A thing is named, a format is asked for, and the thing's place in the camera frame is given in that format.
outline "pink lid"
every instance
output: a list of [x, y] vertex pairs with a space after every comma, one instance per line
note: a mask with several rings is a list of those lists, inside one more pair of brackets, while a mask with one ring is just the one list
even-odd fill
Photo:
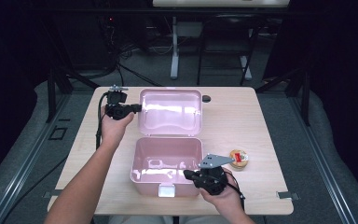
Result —
[[140, 104], [138, 128], [143, 134], [193, 136], [201, 130], [202, 95], [197, 90], [145, 89]]

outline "open pink plastic container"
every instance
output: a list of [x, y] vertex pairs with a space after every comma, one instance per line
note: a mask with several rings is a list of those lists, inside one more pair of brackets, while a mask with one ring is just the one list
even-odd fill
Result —
[[138, 192], [159, 197], [200, 193], [184, 170], [199, 169], [202, 143], [194, 135], [202, 123], [202, 96], [197, 90], [153, 90], [140, 93], [138, 128], [146, 135], [136, 143], [131, 180]]

